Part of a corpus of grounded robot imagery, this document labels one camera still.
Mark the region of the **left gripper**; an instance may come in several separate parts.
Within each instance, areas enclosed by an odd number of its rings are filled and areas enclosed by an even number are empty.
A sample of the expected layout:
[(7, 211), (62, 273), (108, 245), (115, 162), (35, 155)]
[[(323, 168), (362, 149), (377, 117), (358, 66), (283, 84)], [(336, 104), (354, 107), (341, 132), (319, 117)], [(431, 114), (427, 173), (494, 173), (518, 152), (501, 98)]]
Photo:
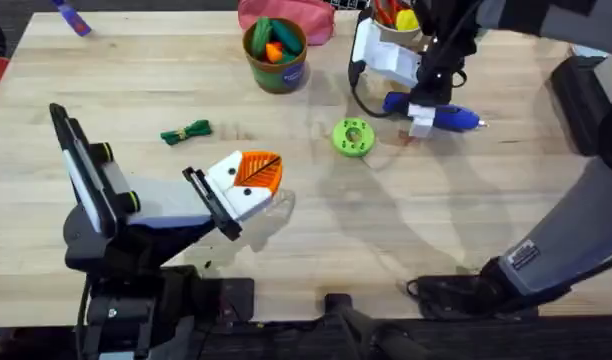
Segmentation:
[(279, 189), (283, 164), (274, 152), (234, 151), (208, 175), (185, 169), (182, 181), (126, 177), (115, 164), (102, 171), (110, 182), (103, 189), (88, 185), (86, 173), (71, 178), (77, 205), (63, 225), (65, 264), (87, 274), (151, 274), (215, 229), (238, 239), (241, 221)]

